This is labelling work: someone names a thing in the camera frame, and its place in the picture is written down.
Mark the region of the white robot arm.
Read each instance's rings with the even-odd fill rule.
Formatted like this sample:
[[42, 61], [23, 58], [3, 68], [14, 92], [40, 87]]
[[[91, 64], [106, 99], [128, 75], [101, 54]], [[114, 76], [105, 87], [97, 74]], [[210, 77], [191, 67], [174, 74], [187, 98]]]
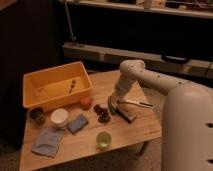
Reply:
[[213, 171], [213, 88], [150, 71], [142, 60], [125, 60], [119, 70], [114, 105], [136, 81], [165, 95], [161, 171]]

